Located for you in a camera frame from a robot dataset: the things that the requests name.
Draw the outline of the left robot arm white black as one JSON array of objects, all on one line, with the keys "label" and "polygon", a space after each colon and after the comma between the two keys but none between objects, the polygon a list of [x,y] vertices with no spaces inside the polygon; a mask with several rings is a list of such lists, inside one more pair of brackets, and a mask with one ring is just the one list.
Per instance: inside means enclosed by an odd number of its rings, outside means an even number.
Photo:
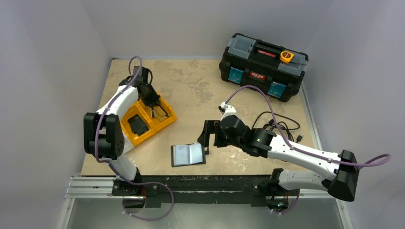
[{"label": "left robot arm white black", "polygon": [[102,108],[84,115],[85,152],[107,164],[130,195],[141,192],[142,181],[126,153],[176,120],[152,81],[150,69],[135,66]]}]

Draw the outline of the gold credit card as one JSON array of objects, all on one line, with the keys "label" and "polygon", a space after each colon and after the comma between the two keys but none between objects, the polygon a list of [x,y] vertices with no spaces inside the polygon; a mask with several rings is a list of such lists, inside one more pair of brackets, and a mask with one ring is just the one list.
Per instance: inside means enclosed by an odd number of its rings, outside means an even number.
[{"label": "gold credit card", "polygon": [[156,112],[156,115],[157,115],[156,118],[161,122],[168,118],[168,117],[164,116],[164,113],[162,112],[160,106],[155,106],[155,112]]}]

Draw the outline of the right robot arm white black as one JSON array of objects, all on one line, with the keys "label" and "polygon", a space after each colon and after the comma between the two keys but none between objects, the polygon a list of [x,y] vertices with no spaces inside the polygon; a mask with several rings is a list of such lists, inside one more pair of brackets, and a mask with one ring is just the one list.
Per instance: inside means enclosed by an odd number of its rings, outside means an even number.
[{"label": "right robot arm white black", "polygon": [[208,147],[211,134],[215,147],[235,146],[253,157],[282,160],[306,168],[301,172],[287,169],[276,172],[268,181],[268,188],[274,194],[303,188],[326,191],[347,202],[355,200],[360,168],[351,151],[338,154],[303,146],[284,140],[270,130],[251,129],[235,115],[206,120],[197,142]]}]

